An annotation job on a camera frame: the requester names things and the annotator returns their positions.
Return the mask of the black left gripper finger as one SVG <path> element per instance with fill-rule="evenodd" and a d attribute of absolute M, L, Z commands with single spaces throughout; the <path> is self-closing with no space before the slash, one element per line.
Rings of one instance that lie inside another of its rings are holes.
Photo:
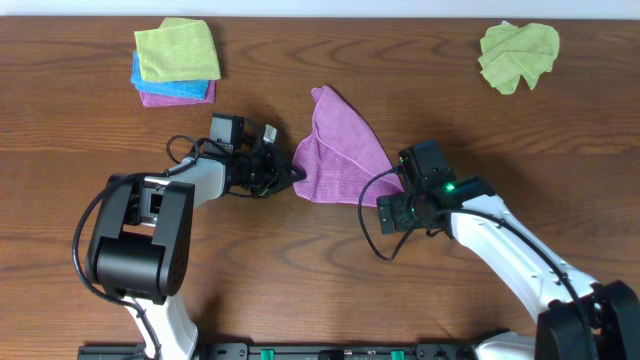
<path fill-rule="evenodd" d="M 280 157 L 277 160 L 278 185 L 283 188 L 291 187 L 294 183 L 306 179 L 306 171 L 293 164 L 291 159 Z"/>
<path fill-rule="evenodd" d="M 254 188 L 252 190 L 252 197 L 254 199 L 262 199 L 262 198 L 268 198 L 272 195 L 275 195 L 279 192 L 281 192 L 282 190 L 286 189 L 287 185 L 283 185 L 280 183 L 273 183 L 273 184 L 269 184 L 269 185 L 265 185 L 261 188 Z"/>

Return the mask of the purple microfiber cloth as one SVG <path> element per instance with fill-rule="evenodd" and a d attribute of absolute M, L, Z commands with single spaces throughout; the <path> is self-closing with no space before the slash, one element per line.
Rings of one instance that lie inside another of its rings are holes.
<path fill-rule="evenodd" d="M 293 164 L 306 172 L 296 195 L 320 204 L 374 207 L 380 196 L 403 191 L 392 164 L 367 122 L 329 86 L 311 90 L 312 130 L 301 140 Z"/>

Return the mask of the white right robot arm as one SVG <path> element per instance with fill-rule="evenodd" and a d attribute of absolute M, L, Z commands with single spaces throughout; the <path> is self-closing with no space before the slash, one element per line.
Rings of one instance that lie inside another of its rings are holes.
<path fill-rule="evenodd" d="M 439 232 L 482 259 L 536 324 L 474 347 L 478 359 L 639 360 L 639 298 L 624 282 L 603 285 L 556 255 L 478 177 L 417 185 L 383 196 L 383 233 Z"/>

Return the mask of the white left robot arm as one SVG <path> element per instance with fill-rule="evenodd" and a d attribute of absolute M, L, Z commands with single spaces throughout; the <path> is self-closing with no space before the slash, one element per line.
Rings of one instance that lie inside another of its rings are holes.
<path fill-rule="evenodd" d="M 180 287 L 195 209 L 234 186 L 260 199 L 305 177 L 274 147 L 247 153 L 193 149 L 160 173 L 112 175 L 88 207 L 98 216 L 86 259 L 74 264 L 90 290 L 131 313 L 145 341 L 139 357 L 189 359 L 198 329 Z"/>

